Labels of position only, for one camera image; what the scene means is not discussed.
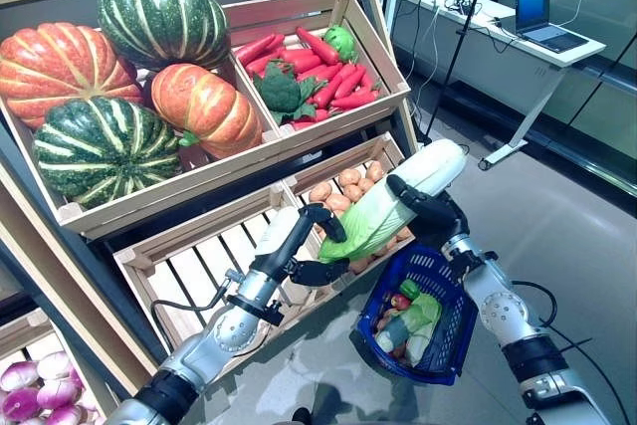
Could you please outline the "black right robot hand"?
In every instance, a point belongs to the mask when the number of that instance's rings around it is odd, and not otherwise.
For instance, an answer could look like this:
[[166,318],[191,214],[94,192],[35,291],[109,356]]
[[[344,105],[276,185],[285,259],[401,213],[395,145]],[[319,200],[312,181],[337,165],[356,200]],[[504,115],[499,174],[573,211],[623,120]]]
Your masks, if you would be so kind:
[[423,245],[441,250],[455,236],[470,234],[465,213],[446,190],[432,196],[408,185],[396,174],[388,175],[387,185],[399,202],[415,214],[408,228]]

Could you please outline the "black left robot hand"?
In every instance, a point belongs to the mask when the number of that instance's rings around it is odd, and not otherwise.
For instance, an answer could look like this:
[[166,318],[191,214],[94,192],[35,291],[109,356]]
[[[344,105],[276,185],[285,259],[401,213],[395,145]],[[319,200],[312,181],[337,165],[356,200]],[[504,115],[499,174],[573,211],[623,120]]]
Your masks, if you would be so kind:
[[295,258],[314,224],[323,227],[328,239],[336,243],[345,241],[346,234],[339,219],[318,203],[301,208],[285,207],[278,212],[258,243],[250,270],[263,273],[278,284],[285,278],[309,287],[335,282],[348,271],[348,258],[328,263],[299,261]]

